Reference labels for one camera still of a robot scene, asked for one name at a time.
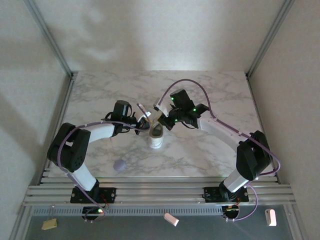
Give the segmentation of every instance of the marble tabletop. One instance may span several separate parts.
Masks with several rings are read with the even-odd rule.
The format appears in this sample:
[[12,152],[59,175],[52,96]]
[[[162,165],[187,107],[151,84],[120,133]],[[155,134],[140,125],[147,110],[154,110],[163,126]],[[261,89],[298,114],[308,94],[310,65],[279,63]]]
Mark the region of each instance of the marble tabletop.
[[[193,79],[206,89],[217,116],[240,129],[261,130],[254,103],[242,71],[80,71],[76,77],[64,122],[82,125],[99,121],[113,110],[117,100],[143,104],[153,110],[156,98],[179,79]],[[194,104],[207,105],[202,90],[191,82],[178,83],[172,92],[184,88]],[[114,170],[116,160],[126,168]],[[178,123],[164,131],[160,149],[148,147],[148,134],[119,134],[88,146],[85,164],[97,178],[106,177],[223,177],[236,167],[236,154],[224,142],[197,129]],[[51,164],[49,177],[64,177]]]

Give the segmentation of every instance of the white wall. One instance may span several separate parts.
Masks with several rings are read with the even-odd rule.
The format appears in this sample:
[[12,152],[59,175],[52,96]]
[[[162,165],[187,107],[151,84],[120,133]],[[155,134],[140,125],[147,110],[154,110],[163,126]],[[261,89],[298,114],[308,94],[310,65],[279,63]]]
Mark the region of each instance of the white wall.
[[65,74],[22,0],[0,0],[0,239],[43,165]]
[[252,79],[270,147],[320,239],[320,2],[296,0]]
[[246,71],[283,0],[36,0],[73,71]]

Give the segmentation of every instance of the black mounting bracket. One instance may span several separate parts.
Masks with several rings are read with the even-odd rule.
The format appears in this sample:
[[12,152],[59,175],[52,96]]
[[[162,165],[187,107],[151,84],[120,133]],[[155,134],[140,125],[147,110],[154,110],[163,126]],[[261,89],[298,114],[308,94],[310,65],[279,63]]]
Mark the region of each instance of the black mounting bracket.
[[206,203],[236,203],[242,202],[247,203],[249,202],[248,192],[247,189],[241,187],[237,192],[234,193],[234,198],[226,200],[220,192],[220,188],[218,186],[210,186],[203,188],[203,195]]
[[[99,187],[99,182],[96,181],[96,184],[94,185],[92,190],[86,191],[86,193],[98,204],[113,204],[117,196],[117,189],[115,187]],[[83,192],[78,187],[74,187],[72,189],[70,203],[91,204],[92,202],[83,194]]]

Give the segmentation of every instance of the small purple ball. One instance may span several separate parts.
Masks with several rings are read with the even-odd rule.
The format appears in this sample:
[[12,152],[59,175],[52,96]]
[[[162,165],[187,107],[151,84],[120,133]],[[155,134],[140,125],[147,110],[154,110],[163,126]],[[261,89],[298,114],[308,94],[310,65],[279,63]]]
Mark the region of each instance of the small purple ball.
[[115,163],[113,165],[114,170],[116,170],[118,172],[123,171],[125,169],[125,167],[126,167],[126,162],[122,159],[115,161]]

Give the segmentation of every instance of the cable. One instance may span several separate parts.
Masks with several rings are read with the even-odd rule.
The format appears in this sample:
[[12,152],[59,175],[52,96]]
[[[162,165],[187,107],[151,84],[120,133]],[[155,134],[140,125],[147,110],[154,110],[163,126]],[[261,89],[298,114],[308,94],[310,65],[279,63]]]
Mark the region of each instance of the cable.
[[[144,114],[144,116],[146,117],[146,119],[148,120],[149,123],[151,123],[148,115],[146,114],[146,112],[140,107],[140,105],[137,103],[136,104],[137,107],[141,110],[141,112]],[[63,141],[61,142],[61,145],[58,149],[58,153],[57,153],[57,164],[58,164],[58,167],[64,172],[66,173],[66,175],[68,176],[68,178],[71,179],[71,181],[74,183],[74,185],[79,188],[81,190],[81,192],[93,203],[95,204],[98,208],[100,208],[102,211],[103,211],[103,216],[101,218],[97,218],[95,220],[91,220],[90,222],[91,223],[94,223],[94,222],[99,222],[101,221],[102,219],[104,219],[107,215],[107,212],[105,210],[105,208],[103,208],[99,203],[97,203],[95,200],[93,200],[87,193],[86,191],[83,189],[82,186],[79,185],[79,183],[77,182],[77,180],[70,174],[70,172],[63,168],[62,165],[61,165],[61,152],[62,152],[62,149],[64,147],[64,145],[66,144],[67,140],[69,139],[69,137],[78,129],[83,129],[83,128],[86,128],[86,127],[91,127],[91,126],[95,126],[95,125],[100,125],[100,124],[123,124],[125,126],[128,126],[129,128],[131,129],[134,129],[134,130],[138,130],[138,131],[148,131],[150,129],[150,127],[148,127],[147,129],[139,129],[139,128],[136,128],[136,127],[133,127],[127,123],[124,123],[124,122],[121,122],[121,121],[97,121],[97,122],[91,122],[91,123],[88,123],[88,124],[85,124],[85,125],[80,125],[80,126],[76,126],[74,129],[72,129],[66,136],[65,138],[63,139]]]
[[126,134],[126,133],[128,133],[128,132],[130,132],[130,129],[129,129],[129,130],[127,130],[127,131],[119,132],[118,134]]
[[188,129],[195,129],[195,127],[189,127],[187,124],[185,124],[183,121],[181,122],[183,126],[185,126]]
[[[103,208],[106,209],[106,206],[108,206],[108,211],[109,211],[109,204],[107,203],[107,200],[104,198],[104,196],[102,196],[102,194],[100,195],[100,197],[102,198],[102,200],[104,201],[104,206]],[[96,207],[92,207],[90,208],[88,211],[86,211],[85,215],[84,215],[84,219],[87,219],[87,216],[88,214],[93,211],[93,210],[96,210],[97,208]]]
[[250,217],[252,214],[254,214],[254,212],[257,210],[257,207],[258,207],[258,194],[257,194],[256,190],[255,190],[250,184],[247,184],[247,186],[252,189],[252,191],[253,191],[253,193],[254,193],[254,195],[255,195],[255,206],[254,206],[253,210],[252,210],[250,213],[248,213],[247,215],[245,215],[245,216],[243,216],[243,217],[240,217],[240,218],[233,218],[233,219],[231,219],[231,218],[228,218],[228,217],[227,217],[227,218],[226,218],[226,221],[230,220],[230,221],[235,222],[235,221],[244,220],[244,219]]
[[280,161],[279,161],[279,158],[278,158],[273,152],[271,152],[268,148],[266,148],[264,145],[262,145],[260,142],[258,142],[257,140],[255,140],[255,139],[252,138],[251,136],[248,136],[247,134],[245,134],[245,133],[243,133],[243,132],[240,132],[239,130],[237,130],[237,129],[235,129],[234,127],[228,125],[227,123],[221,121],[220,119],[218,119],[218,118],[215,116],[215,114],[214,114],[213,111],[212,111],[211,104],[210,104],[210,100],[209,100],[209,96],[208,96],[206,90],[205,90],[204,87],[203,87],[200,83],[198,83],[197,81],[191,80],[191,79],[180,79],[180,80],[178,80],[178,81],[175,81],[175,82],[172,83],[172,84],[168,87],[168,89],[164,92],[164,94],[163,94],[163,96],[161,97],[161,99],[160,99],[160,101],[159,101],[158,104],[160,105],[160,104],[162,103],[162,101],[164,100],[165,96],[167,95],[167,93],[169,92],[169,90],[170,90],[174,85],[176,85],[177,83],[183,82],[183,81],[194,83],[194,84],[198,85],[198,86],[202,89],[202,91],[203,91],[203,93],[204,93],[204,96],[205,96],[205,98],[206,98],[206,101],[207,101],[207,103],[208,103],[209,112],[210,112],[211,116],[212,116],[214,119],[216,119],[216,121],[217,121],[218,123],[220,123],[221,125],[223,125],[223,126],[226,127],[227,129],[230,129],[231,131],[235,132],[236,134],[241,135],[241,136],[249,139],[250,141],[252,141],[252,142],[255,143],[256,145],[258,145],[260,148],[262,148],[264,151],[266,151],[270,156],[272,156],[272,159],[275,160],[276,163],[277,163],[277,167],[276,167],[274,170],[272,170],[272,171],[265,172],[265,173],[261,173],[260,176],[265,176],[265,175],[268,175],[268,174],[274,174],[274,173],[276,173],[276,172],[278,172],[278,171],[280,170],[280,168],[281,168],[281,163],[280,163]]
[[111,111],[111,112],[108,112],[108,114],[105,115],[105,118],[104,118],[104,119],[107,119],[111,114],[112,114],[112,111]]

